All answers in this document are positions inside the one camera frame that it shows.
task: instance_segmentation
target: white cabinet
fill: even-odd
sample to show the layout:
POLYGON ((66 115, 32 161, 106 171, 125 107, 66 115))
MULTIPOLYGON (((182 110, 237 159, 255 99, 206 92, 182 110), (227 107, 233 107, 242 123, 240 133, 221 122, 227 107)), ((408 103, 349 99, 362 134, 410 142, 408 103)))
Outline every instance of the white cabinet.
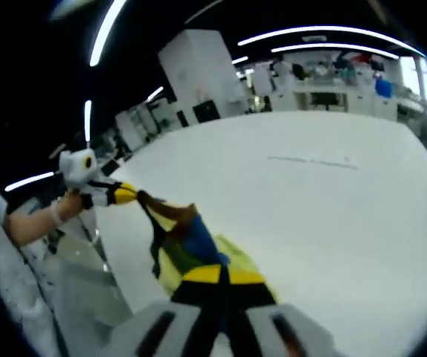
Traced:
POLYGON ((397 121, 397 99, 375 96, 373 106, 375 117, 397 121))
POLYGON ((347 112, 351 114, 373 116, 373 96, 370 94, 348 93, 347 112))
POLYGON ((126 142, 130 150, 134 151, 144 145, 144 139, 140 132, 134 127, 134 124, 127 112, 121 112, 116 115, 116 124, 118 125, 121 137, 126 142))
POLYGON ((159 124, 162 125, 163 120, 167 120, 169 129, 182 129, 180 120, 177 118, 176 113, 173 111, 173 108, 169 105, 166 98, 161 98, 150 106, 155 106, 151 108, 151 113, 159 124))
POLYGON ((293 93, 272 93, 269 95, 269 98, 273 112, 288 112, 298 110, 296 96, 294 96, 293 93))

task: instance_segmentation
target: yellow cloth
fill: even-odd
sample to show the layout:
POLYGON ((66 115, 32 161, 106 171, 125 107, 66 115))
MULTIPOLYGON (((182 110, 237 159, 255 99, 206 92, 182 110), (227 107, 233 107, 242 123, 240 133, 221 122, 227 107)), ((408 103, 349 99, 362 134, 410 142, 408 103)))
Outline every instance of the yellow cloth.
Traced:
MULTIPOLYGON (((213 237, 213 242, 215 243, 217 249, 225 254, 230 263, 228 264, 229 271, 243 271, 243 272, 252 272, 259 273, 257 265, 254 263, 253 259, 250 258, 244 251, 238 248, 230 240, 225 238, 222 234, 213 237)), ((159 275, 158 281, 164 288, 165 292, 172 296, 175 290, 179 287, 182 282, 182 276, 177 271, 176 267, 170 261, 169 256, 164 251, 164 249, 159 250, 159 265, 161 266, 161 273, 159 275)), ((272 293, 273 298, 278 303, 278 297, 275 291, 268 286, 269 291, 272 293)))

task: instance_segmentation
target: white tabletop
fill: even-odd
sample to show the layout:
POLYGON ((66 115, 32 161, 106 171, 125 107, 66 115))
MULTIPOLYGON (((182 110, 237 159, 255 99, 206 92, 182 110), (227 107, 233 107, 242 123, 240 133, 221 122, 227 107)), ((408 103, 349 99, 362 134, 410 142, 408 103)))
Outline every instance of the white tabletop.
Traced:
MULTIPOLYGON (((195 202, 347 356, 403 356, 427 331, 427 152, 399 123, 335 112, 249 115, 171 132, 113 177, 195 202)), ((166 298, 138 203, 98 208, 133 311, 166 298)))

